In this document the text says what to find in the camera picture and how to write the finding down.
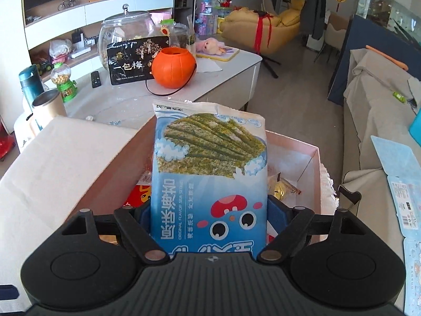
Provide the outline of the pink plush toy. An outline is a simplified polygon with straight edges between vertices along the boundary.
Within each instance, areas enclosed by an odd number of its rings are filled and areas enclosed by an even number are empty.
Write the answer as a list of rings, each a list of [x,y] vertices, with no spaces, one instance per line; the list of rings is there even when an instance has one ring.
[[[207,38],[196,42],[196,51],[207,55],[222,55],[226,53],[225,44],[216,38]]]

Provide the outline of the red vase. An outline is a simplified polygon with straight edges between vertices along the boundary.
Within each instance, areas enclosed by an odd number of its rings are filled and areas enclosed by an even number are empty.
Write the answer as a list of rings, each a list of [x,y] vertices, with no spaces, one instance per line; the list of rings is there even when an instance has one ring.
[[[14,133],[6,129],[3,119],[1,119],[0,129],[0,161],[4,162],[6,156],[14,149],[16,140]]]

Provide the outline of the blue seaweed snack bag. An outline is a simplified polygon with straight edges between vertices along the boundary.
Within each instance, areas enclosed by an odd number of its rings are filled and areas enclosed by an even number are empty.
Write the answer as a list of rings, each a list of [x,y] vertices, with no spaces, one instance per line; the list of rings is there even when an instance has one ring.
[[[151,237],[169,255],[257,255],[267,236],[265,119],[205,102],[153,109]]]

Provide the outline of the teal toy device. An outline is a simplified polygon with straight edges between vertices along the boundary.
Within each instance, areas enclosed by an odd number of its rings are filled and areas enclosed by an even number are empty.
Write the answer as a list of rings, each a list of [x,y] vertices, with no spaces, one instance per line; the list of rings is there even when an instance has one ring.
[[[409,127],[409,134],[421,146],[421,110],[419,109],[416,117]]]

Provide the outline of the fish tank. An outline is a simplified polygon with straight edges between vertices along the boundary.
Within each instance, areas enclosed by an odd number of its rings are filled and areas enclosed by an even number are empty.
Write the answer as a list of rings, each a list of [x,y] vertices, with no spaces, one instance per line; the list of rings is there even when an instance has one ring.
[[[420,50],[420,17],[395,0],[357,0],[355,14]]]

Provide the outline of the pink rectangular box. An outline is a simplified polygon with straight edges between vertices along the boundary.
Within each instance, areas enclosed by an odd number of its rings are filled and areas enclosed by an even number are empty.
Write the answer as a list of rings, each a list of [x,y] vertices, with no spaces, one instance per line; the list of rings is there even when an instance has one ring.
[[[100,171],[78,209],[112,214],[150,171],[151,212],[145,230],[168,253],[257,254],[283,225],[267,199],[268,182],[278,175],[300,191],[284,200],[287,206],[321,212],[320,156],[315,146],[258,128],[264,151],[232,174],[197,174],[177,146],[171,147],[172,160],[187,173],[169,173],[158,169],[161,153],[170,148],[158,134],[160,129],[158,119],[148,121]]]

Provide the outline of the red spicy snack packet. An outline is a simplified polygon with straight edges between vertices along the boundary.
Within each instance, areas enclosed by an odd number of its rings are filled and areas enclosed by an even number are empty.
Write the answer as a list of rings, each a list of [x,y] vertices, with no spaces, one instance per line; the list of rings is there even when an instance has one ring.
[[[147,170],[141,175],[123,205],[137,208],[149,202],[151,199],[151,183],[152,173]]]

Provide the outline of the light blue cartoon card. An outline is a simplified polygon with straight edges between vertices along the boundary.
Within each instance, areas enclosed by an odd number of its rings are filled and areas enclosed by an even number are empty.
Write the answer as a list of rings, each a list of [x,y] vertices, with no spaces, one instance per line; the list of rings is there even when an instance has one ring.
[[[420,164],[412,149],[377,136],[371,140],[387,175],[403,235],[406,269],[404,313],[420,314]]]

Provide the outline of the yellow rice cracker pack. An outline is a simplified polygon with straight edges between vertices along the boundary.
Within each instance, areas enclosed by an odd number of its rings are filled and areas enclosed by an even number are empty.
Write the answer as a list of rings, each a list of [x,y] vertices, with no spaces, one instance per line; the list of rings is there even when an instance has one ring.
[[[300,195],[301,190],[286,180],[281,173],[268,177],[268,194],[274,196],[279,201],[283,201],[289,195]]]

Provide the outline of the white coffee table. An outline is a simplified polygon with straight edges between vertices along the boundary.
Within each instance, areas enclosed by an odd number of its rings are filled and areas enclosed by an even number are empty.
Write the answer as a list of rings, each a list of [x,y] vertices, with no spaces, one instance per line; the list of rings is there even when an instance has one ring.
[[[241,109],[252,99],[262,58],[254,53],[239,51],[227,62],[199,58],[199,68],[218,66],[218,71],[197,72],[181,90],[160,86],[155,80],[137,81],[113,86],[109,73],[101,68],[101,86],[91,86],[90,75],[76,80],[78,93],[65,103],[67,115],[76,119],[88,116],[102,124],[139,129],[154,116],[153,101],[202,101]]]

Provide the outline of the grey covered sofa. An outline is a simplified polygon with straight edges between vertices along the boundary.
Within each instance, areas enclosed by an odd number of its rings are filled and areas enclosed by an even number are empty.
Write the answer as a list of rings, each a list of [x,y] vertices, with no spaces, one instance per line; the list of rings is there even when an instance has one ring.
[[[409,127],[420,109],[420,81],[368,48],[352,50],[344,96],[343,180],[340,206],[354,213],[405,262],[403,235],[372,136],[412,149]],[[396,305],[404,312],[405,285]]]

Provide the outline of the black remote control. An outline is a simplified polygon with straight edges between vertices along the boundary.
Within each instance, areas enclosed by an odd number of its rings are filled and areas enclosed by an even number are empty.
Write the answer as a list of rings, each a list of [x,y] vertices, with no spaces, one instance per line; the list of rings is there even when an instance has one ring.
[[[91,86],[92,88],[98,88],[101,86],[101,78],[98,71],[91,72]]]

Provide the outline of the yellow sofa chair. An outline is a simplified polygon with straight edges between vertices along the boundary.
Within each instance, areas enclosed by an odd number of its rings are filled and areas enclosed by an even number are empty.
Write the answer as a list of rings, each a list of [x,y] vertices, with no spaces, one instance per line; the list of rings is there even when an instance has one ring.
[[[299,35],[304,5],[305,0],[290,0],[280,14],[246,7],[236,9],[220,24],[221,36],[255,53],[271,55]]]

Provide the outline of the metal cup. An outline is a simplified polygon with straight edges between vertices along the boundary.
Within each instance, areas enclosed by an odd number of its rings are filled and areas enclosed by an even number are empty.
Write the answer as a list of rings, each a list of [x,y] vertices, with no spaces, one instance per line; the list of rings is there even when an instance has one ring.
[[[67,116],[61,93],[57,88],[44,91],[32,102],[33,116],[37,124],[45,128],[55,117]]]

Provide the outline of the green gumball machine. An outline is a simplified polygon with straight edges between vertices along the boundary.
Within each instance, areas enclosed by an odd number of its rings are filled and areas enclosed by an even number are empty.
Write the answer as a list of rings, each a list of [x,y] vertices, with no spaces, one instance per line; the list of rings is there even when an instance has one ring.
[[[53,65],[50,79],[59,90],[64,103],[76,96],[76,82],[71,79],[71,68],[65,63],[57,62]]]

